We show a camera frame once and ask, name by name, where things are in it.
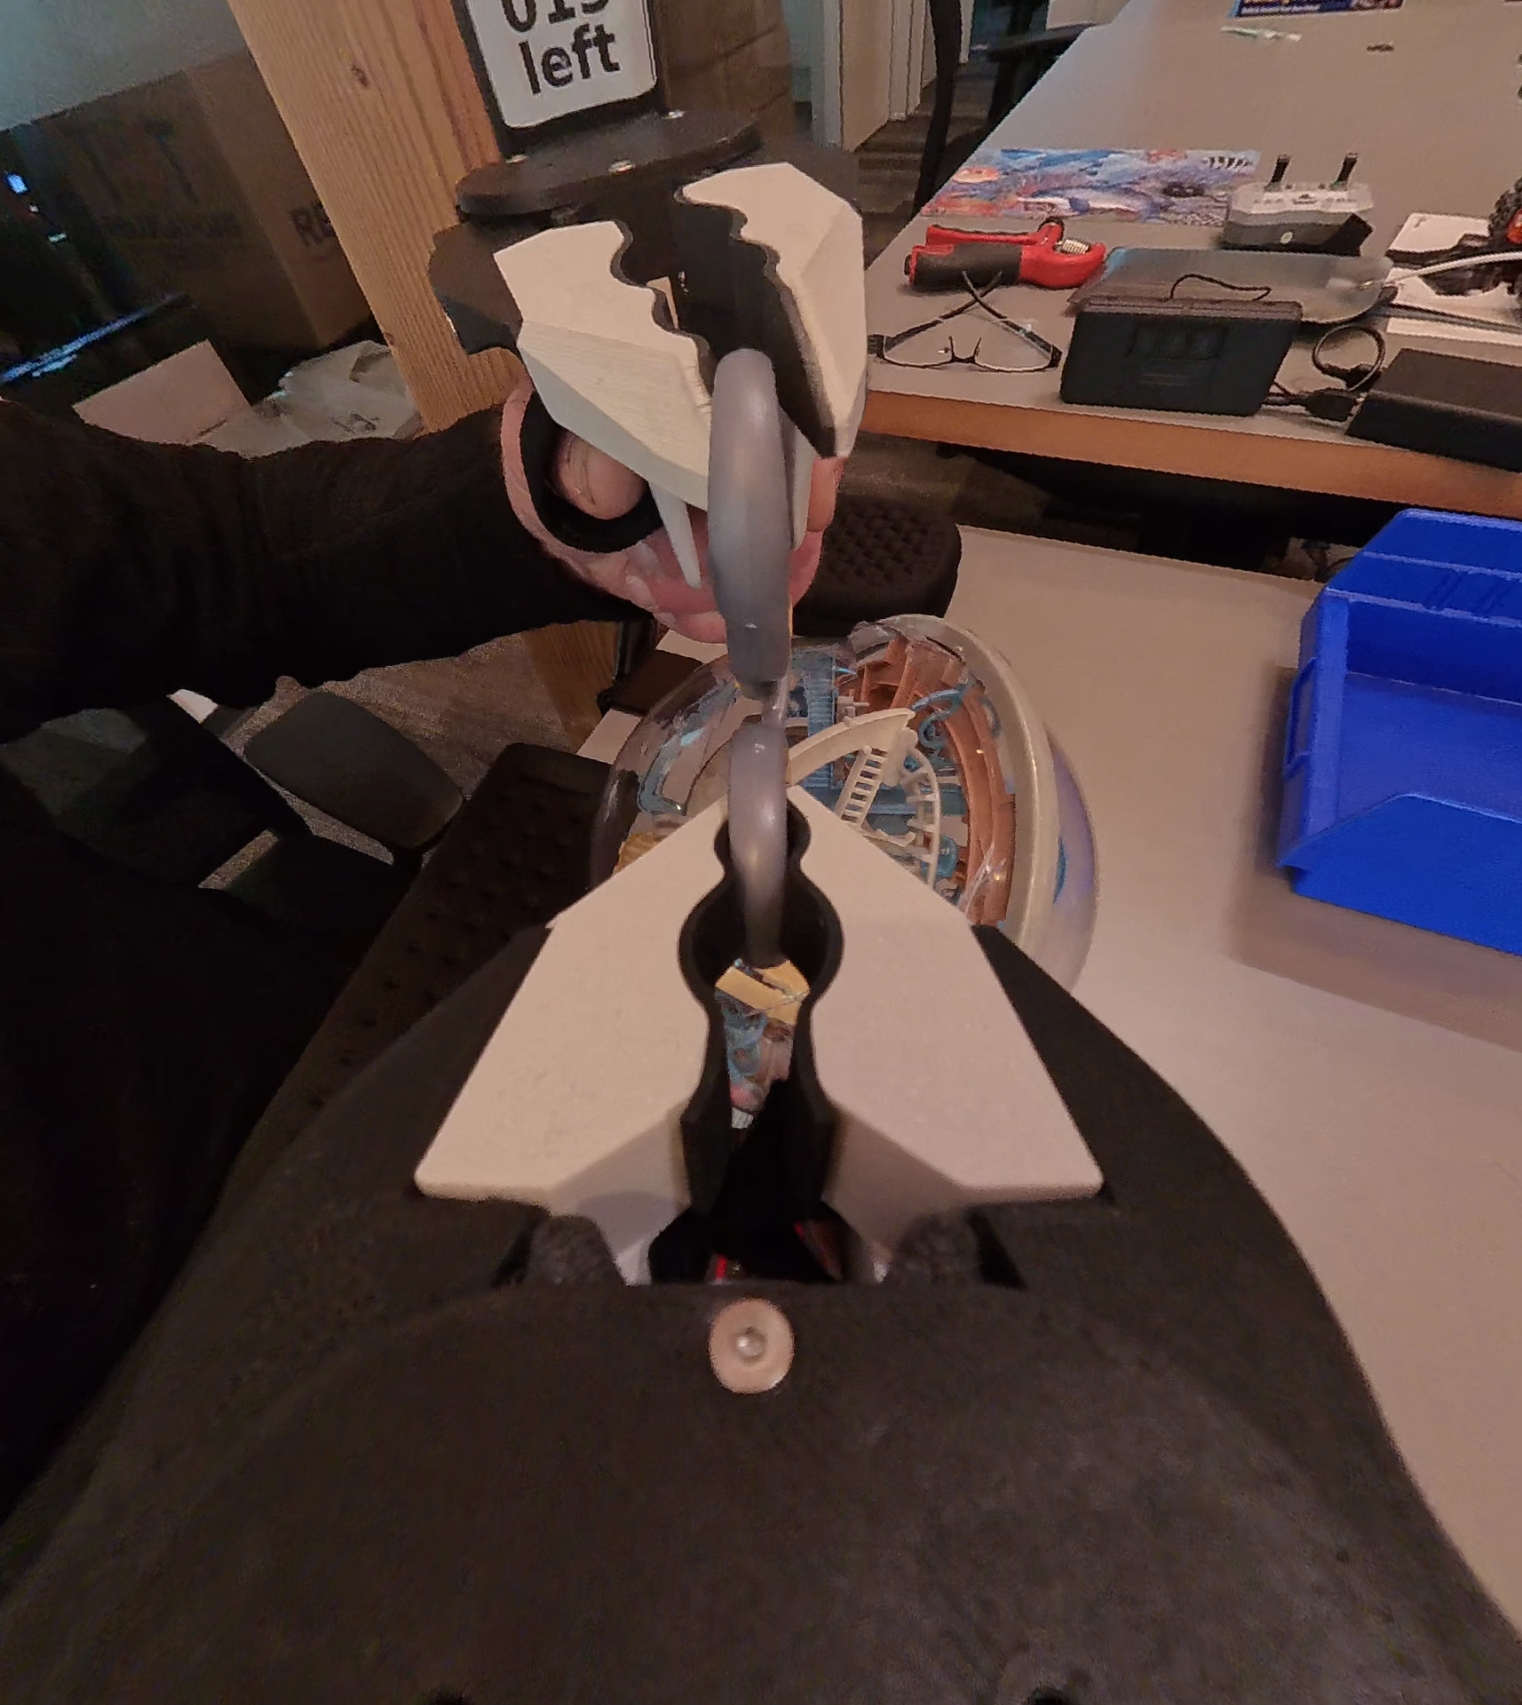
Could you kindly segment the brown cardboard box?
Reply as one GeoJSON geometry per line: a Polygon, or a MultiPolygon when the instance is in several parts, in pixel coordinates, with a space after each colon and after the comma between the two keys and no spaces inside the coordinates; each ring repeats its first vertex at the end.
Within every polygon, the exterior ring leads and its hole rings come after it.
{"type": "Polygon", "coordinates": [[[133,279],[187,295],[228,344],[317,354],[370,317],[247,53],[53,114],[43,129],[133,279]]]}

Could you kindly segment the person's left hand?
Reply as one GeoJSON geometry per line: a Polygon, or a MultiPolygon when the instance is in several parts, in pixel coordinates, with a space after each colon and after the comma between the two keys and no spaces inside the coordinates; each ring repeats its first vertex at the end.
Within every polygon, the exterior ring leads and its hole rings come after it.
{"type": "MultiPolygon", "coordinates": [[[[509,394],[500,415],[505,489],[522,530],[546,552],[548,559],[565,568],[574,580],[640,609],[686,639],[724,642],[726,625],[715,609],[715,594],[706,584],[689,586],[685,580],[675,547],[669,543],[664,530],[657,530],[646,542],[619,554],[580,552],[559,542],[548,532],[536,513],[536,502],[530,489],[527,462],[522,454],[522,428],[535,396],[532,381],[522,379],[509,394]]],[[[847,462],[842,457],[824,457],[812,467],[805,533],[791,555],[793,602],[801,602],[809,589],[816,584],[825,532],[836,520],[836,499],[845,467],[847,462]]],[[[620,520],[636,510],[642,496],[648,496],[646,483],[632,470],[568,433],[562,433],[556,439],[556,452],[548,462],[548,488],[565,505],[583,511],[594,521],[620,520]]]]}

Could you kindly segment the black dimpled foam pad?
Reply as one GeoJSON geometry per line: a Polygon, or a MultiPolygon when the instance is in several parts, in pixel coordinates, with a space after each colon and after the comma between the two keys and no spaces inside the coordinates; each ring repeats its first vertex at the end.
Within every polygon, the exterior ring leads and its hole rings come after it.
{"type": "Polygon", "coordinates": [[[588,887],[609,763],[507,746],[331,1003],[254,1129],[247,1156],[292,1144],[360,1069],[588,887]]]}

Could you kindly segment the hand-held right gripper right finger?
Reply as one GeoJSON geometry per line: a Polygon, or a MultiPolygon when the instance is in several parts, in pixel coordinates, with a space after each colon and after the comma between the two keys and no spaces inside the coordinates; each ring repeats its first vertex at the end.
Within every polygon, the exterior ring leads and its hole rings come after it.
{"type": "Polygon", "coordinates": [[[840,927],[805,1013],[840,1120],[824,1200],[889,1263],[926,1216],[1094,1195],[1104,1176],[976,930],[805,791],[791,803],[840,927]]]}

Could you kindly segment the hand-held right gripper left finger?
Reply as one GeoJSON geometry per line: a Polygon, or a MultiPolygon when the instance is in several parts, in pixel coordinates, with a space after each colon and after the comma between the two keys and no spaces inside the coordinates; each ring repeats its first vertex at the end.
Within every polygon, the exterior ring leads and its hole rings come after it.
{"type": "Polygon", "coordinates": [[[715,983],[741,927],[715,848],[724,811],[673,833],[556,916],[416,1172],[427,1195],[590,1218],[615,1256],[686,1207],[763,1218],[763,1129],[732,1124],[715,983]]]}

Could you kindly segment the colourful printed sheet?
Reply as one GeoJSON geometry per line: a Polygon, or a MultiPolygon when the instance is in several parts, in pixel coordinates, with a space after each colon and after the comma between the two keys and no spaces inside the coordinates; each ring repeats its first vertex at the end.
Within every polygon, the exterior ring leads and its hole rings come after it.
{"type": "Polygon", "coordinates": [[[934,219],[1100,217],[1219,228],[1261,169],[1244,149],[982,145],[925,205],[934,219]]]}

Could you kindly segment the black chair cushion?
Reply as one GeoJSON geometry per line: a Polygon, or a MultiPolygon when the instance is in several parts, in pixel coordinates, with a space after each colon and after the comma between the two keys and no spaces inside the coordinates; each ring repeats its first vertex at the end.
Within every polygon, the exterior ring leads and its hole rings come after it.
{"type": "Polygon", "coordinates": [[[840,639],[904,614],[945,617],[956,596],[964,537],[922,505],[840,496],[817,573],[793,609],[799,639],[840,639]]]}

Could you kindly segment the grey remote controller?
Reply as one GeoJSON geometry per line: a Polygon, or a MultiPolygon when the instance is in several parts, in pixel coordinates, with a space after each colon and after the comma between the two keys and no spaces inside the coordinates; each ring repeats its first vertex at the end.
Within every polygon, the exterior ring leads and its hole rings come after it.
{"type": "Polygon", "coordinates": [[[1321,252],[1355,258],[1372,235],[1375,193],[1357,184],[1357,153],[1346,153],[1330,184],[1287,184],[1291,156],[1275,161],[1265,184],[1244,184],[1230,193],[1221,249],[1321,252]]]}

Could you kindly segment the wooden beam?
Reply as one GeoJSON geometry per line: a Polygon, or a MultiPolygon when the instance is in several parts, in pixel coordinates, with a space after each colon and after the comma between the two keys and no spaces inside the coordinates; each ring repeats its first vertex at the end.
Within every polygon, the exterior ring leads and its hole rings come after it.
{"type": "Polygon", "coordinates": [[[525,381],[467,357],[431,286],[454,191],[500,149],[452,3],[233,3],[427,429],[500,422],[525,381]]]}

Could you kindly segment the person's black jacket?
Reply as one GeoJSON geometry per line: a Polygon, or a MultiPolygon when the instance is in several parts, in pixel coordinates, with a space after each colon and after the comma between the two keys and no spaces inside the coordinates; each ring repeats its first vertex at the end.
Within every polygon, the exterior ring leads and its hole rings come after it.
{"type": "Polygon", "coordinates": [[[370,940],[103,859],[0,763],[0,1525],[370,940]]]}

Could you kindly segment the black eyeglasses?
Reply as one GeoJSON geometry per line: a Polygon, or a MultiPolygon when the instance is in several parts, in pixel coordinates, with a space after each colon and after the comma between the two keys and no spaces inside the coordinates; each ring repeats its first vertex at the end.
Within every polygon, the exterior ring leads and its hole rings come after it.
{"type": "Polygon", "coordinates": [[[988,292],[964,284],[964,296],[901,332],[872,332],[868,357],[904,374],[1039,376],[1060,371],[1057,344],[998,308],[988,292]]]}

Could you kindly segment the red and black hand tool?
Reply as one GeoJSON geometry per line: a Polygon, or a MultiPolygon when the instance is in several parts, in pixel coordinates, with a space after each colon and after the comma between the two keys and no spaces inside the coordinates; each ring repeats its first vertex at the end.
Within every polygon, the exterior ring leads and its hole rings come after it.
{"type": "Polygon", "coordinates": [[[926,240],[904,263],[904,279],[914,292],[951,292],[969,286],[1039,286],[1069,292],[1100,275],[1107,248],[1076,240],[1065,222],[1046,219],[1027,232],[987,232],[929,224],[926,240]]]}

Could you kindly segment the clear maze ball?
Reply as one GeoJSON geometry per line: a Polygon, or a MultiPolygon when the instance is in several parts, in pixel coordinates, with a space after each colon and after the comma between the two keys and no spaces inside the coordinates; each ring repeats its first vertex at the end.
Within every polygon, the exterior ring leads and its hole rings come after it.
{"type": "MultiPolygon", "coordinates": [[[[675,649],[615,705],[637,721],[596,812],[594,885],[724,803],[728,745],[758,719],[726,657],[675,649]]],[[[926,614],[799,639],[785,738],[793,788],[1076,985],[1097,913],[1090,812],[993,648],[926,614]]]]}

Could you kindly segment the grey metal plate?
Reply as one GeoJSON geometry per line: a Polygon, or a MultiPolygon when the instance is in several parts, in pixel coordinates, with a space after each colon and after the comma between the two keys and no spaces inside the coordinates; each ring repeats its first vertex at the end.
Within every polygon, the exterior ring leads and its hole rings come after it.
{"type": "Polygon", "coordinates": [[[1351,321],[1383,302],[1389,263],[1291,249],[1111,248],[1102,271],[1072,292],[1140,303],[1300,307],[1308,326],[1351,321]]]}

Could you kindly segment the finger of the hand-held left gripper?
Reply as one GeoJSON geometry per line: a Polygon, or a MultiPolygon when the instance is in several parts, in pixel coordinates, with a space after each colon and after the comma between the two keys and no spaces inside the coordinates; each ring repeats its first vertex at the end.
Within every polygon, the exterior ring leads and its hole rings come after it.
{"type": "Polygon", "coordinates": [[[637,473],[657,495],[706,510],[711,397],[704,348],[649,284],[620,275],[620,222],[532,235],[495,263],[520,308],[517,352],[546,412],[637,473]]]}
{"type": "Polygon", "coordinates": [[[816,457],[853,452],[868,385],[863,222],[795,164],[679,187],[682,326],[720,362],[758,352],[816,457]]]}

